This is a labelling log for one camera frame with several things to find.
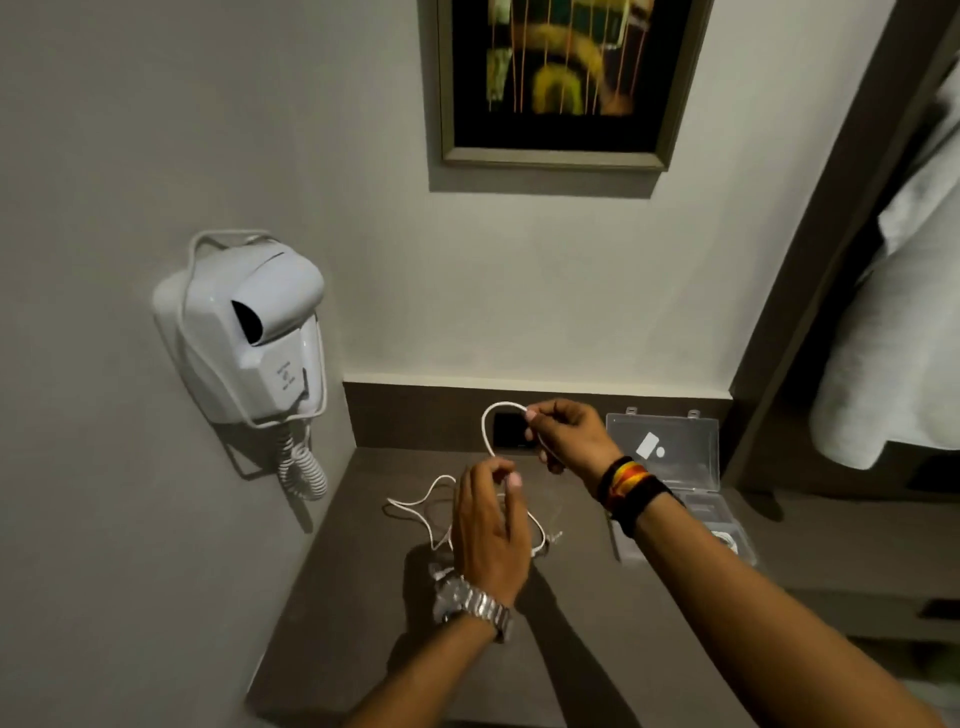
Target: gray wall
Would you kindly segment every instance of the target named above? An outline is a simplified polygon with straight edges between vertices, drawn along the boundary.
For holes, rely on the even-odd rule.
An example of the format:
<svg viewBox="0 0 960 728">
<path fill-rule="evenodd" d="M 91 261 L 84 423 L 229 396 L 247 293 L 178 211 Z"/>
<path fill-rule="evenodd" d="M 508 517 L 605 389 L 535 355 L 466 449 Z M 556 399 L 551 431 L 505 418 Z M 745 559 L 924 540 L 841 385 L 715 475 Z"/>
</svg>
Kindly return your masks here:
<svg viewBox="0 0 960 728">
<path fill-rule="evenodd" d="M 150 311 L 199 228 L 269 227 L 324 263 L 280 5 L 5 4 L 0 724 L 234 724 L 324 513 L 234 472 Z M 339 481 L 334 306 L 315 440 Z"/>
</svg>

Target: wristwatch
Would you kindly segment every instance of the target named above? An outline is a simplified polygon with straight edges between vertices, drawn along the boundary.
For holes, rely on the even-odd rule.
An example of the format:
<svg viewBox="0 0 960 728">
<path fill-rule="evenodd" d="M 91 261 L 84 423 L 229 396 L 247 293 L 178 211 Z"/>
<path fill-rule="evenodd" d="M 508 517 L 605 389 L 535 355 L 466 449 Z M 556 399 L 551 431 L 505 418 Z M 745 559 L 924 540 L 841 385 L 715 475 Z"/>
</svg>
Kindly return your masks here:
<svg viewBox="0 0 960 728">
<path fill-rule="evenodd" d="M 496 628 L 498 642 L 505 643 L 510 639 L 510 628 L 514 623 L 510 609 L 474 587 L 463 576 L 455 575 L 437 591 L 433 620 L 440 624 L 461 612 L 492 624 Z"/>
</svg>

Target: framed painting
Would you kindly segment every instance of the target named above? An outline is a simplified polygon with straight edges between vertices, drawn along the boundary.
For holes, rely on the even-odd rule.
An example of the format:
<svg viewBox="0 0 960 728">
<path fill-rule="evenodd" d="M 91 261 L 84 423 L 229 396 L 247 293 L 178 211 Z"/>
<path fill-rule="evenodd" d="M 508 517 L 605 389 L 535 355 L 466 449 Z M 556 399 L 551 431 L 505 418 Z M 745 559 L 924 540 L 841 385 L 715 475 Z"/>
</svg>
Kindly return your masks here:
<svg viewBox="0 0 960 728">
<path fill-rule="evenodd" d="M 664 171 L 712 0 L 438 0 L 444 161 Z"/>
</svg>

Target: hand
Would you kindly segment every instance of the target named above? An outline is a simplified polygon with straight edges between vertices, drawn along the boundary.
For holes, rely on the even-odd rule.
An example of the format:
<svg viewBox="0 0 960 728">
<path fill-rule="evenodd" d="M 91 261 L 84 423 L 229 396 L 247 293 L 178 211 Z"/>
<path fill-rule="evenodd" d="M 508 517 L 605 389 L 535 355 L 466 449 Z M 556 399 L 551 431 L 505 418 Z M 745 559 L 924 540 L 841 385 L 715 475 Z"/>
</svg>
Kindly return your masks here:
<svg viewBox="0 0 960 728">
<path fill-rule="evenodd" d="M 564 466 L 570 468 L 592 496 L 596 496 L 600 479 L 613 461 L 623 457 L 600 415 L 588 404 L 570 400 L 531 404 L 526 420 L 527 441 L 532 442 L 535 434 L 539 435 L 551 450 L 539 445 L 540 461 L 554 474 L 562 473 Z"/>
<path fill-rule="evenodd" d="M 510 460 L 477 463 L 460 478 L 453 506 L 457 571 L 474 587 L 513 607 L 530 572 L 531 539 L 522 482 Z M 494 481 L 506 480 L 506 519 Z"/>
</svg>

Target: countertop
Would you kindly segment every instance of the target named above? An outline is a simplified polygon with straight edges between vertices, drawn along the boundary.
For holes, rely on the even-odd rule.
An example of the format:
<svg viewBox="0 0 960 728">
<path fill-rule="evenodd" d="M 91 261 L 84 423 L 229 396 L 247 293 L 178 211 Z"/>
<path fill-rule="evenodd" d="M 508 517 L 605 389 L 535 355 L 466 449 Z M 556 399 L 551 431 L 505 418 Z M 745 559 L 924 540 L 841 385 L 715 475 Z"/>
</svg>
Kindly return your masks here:
<svg viewBox="0 0 960 728">
<path fill-rule="evenodd" d="M 435 477 L 459 475 L 478 457 L 356 452 L 251 685 L 251 710 L 279 725 L 332 724 L 429 637 L 428 569 L 449 552 L 432 552 L 420 522 L 385 499 L 420 498 Z M 563 534 L 535 562 L 511 641 L 488 649 L 457 692 L 451 724 L 753 726 L 653 571 L 616 561 L 606 517 L 580 482 L 516 460 L 531 511 Z M 858 625 L 857 600 L 875 595 L 900 607 L 960 596 L 960 506 L 815 497 L 751 505 L 724 495 L 761 567 L 815 609 L 833 610 L 834 623 Z M 438 536 L 451 496 L 438 486 L 431 498 Z M 886 627 L 871 623 L 865 634 Z"/>
</svg>

